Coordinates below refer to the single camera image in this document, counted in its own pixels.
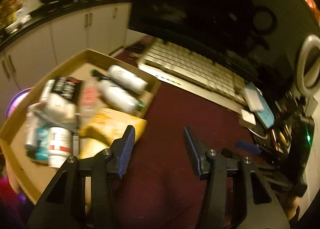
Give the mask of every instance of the screw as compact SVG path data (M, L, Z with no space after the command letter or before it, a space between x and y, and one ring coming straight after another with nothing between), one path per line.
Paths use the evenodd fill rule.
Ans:
M68 160L69 163L74 163L76 161L76 157L75 156L71 156L67 160Z
M251 159L249 157L244 157L242 160L247 164L251 163Z
M210 149L210 150L208 150L208 154L211 156L215 156L215 155L217 155L217 151Z
M103 151L102 151L102 154L103 155L110 155L111 154L111 150L110 149L104 149Z

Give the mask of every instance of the kitchen counter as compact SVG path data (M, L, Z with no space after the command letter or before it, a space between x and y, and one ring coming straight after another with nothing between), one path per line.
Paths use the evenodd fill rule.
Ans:
M74 2L74 0L66 0L60 6L53 7L52 5L47 6L43 5L42 7L32 11L30 13L31 20L22 25L18 31L13 34L5 34L0 41L0 52L3 51L8 45L14 42L17 38L21 37L23 34L28 31L36 28L37 26L51 21L57 17L63 16L68 13L75 11L107 4L116 4L116 3L130 3L131 0L88 0L88 1L79 1Z

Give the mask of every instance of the black monitor screen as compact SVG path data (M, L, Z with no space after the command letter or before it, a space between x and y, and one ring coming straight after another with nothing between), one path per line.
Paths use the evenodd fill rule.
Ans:
M195 51L279 97L319 23L305 0L133 0L129 27Z

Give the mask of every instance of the cardboard tray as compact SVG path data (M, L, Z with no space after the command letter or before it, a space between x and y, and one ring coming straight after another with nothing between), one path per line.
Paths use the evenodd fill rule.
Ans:
M98 69L105 74L111 65L118 65L127 69L148 82L145 92L138 97L146 106L140 112L136 111L134 113L135 116L143 118L161 82L156 77L130 64L93 50L83 50L54 68L40 80L2 127L0 131L1 149L6 160L11 164L20 187L34 204L36 204L57 170L35 163L26 156L24 143L26 139L25 120L28 106L38 102L41 92L49 79L54 79L58 76L73 76L77 79L86 80L90 77L90 70L92 68ZM108 107L103 101L99 101L98 106L101 108Z

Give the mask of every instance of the desk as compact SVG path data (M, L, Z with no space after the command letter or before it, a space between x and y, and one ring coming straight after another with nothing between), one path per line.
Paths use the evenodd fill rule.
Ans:
M117 59L134 65L135 59L128 56L123 52ZM250 133L239 125L236 113L167 83L161 83L145 119L148 124L133 148L127 173L113 185L121 228L194 229L206 182L192 173L183 127L191 126L199 139L218 152L228 148L242 155L235 142L252 142Z

